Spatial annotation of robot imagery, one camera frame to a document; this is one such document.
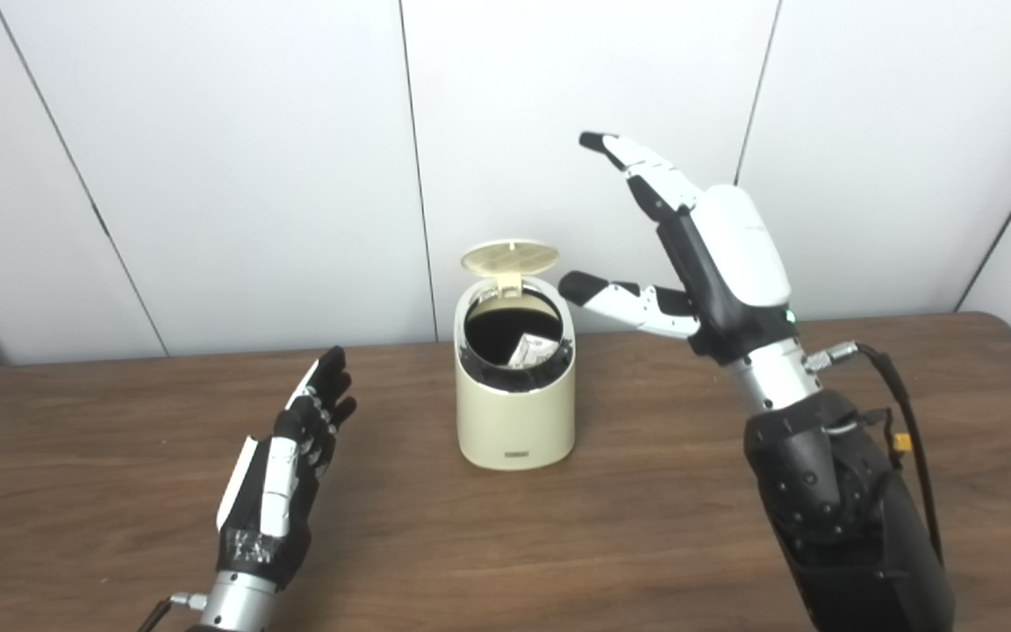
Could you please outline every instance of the open lid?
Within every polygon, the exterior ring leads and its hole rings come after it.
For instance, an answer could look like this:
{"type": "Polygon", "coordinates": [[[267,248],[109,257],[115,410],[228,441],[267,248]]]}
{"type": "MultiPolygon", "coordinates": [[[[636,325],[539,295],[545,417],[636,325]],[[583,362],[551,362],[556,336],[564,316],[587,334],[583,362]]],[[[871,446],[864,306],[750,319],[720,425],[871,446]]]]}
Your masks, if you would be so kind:
{"type": "Polygon", "coordinates": [[[536,275],[556,265],[561,255],[550,245],[533,240],[498,240],[478,244],[462,256],[462,267],[497,280],[500,296],[522,293],[522,275],[536,275]]]}

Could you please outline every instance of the trash can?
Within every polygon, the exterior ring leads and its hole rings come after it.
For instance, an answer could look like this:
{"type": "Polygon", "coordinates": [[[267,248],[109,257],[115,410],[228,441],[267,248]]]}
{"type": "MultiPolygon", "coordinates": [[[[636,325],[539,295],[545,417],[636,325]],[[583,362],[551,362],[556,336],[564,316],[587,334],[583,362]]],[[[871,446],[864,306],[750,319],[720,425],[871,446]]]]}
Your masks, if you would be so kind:
{"type": "Polygon", "coordinates": [[[553,285],[530,276],[558,259],[529,240],[489,242],[462,257],[484,277],[455,308],[458,445],[478,467],[539,468],[572,451],[572,317],[553,285]]]}

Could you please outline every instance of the cable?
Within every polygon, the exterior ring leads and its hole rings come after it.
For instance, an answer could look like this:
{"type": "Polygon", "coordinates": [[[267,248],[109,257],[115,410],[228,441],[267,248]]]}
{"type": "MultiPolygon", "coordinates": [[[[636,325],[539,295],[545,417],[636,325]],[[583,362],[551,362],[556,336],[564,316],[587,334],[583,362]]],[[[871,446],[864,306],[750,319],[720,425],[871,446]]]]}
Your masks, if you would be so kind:
{"type": "Polygon", "coordinates": [[[148,620],[140,625],[140,632],[151,632],[158,622],[162,621],[162,617],[166,616],[166,613],[170,612],[171,607],[170,598],[158,602],[158,605],[151,611],[151,615],[148,615],[148,620]]]}
{"type": "Polygon", "coordinates": [[[868,357],[876,371],[883,377],[884,383],[888,385],[888,390],[892,391],[895,402],[900,404],[903,422],[907,424],[908,433],[911,435],[911,452],[915,456],[915,470],[919,472],[919,485],[923,494],[923,512],[927,514],[927,530],[930,532],[931,547],[934,547],[934,554],[938,556],[938,563],[942,564],[942,539],[939,536],[938,516],[934,513],[934,487],[930,482],[927,451],[923,448],[919,422],[915,420],[915,412],[911,409],[911,395],[908,393],[908,387],[903,383],[900,372],[896,371],[891,356],[876,351],[866,344],[857,343],[857,349],[868,357]]]}

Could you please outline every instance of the trash can opening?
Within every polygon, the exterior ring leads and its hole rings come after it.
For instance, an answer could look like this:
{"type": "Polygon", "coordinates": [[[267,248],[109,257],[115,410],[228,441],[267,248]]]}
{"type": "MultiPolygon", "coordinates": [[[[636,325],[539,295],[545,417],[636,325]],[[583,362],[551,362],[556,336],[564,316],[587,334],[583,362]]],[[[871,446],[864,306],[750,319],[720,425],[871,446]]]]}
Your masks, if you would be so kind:
{"type": "Polygon", "coordinates": [[[486,296],[466,312],[466,342],[486,363],[529,368],[561,344],[564,323],[556,305],[526,288],[520,296],[486,296]]]}

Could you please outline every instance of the wooden table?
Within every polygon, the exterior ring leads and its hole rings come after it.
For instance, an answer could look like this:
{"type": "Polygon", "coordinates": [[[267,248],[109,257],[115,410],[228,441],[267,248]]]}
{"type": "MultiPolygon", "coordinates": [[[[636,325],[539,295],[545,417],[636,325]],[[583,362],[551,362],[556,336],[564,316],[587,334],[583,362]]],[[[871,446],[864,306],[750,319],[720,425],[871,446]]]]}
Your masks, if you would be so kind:
{"type": "MultiPolygon", "coordinates": [[[[923,425],[957,629],[1011,629],[1011,330],[957,313],[802,332],[811,351],[855,337],[895,356],[923,425]]],[[[361,408],[276,631],[809,631],[722,369],[645,335],[578,347],[575,451],[521,473],[458,452],[449,343],[350,349],[361,408]]],[[[205,591],[241,441],[269,431],[314,356],[1,368],[0,632],[130,632],[161,597],[205,591]]],[[[888,404],[862,361],[823,379],[888,404]]],[[[158,629],[195,620],[176,609],[158,629]]]]}

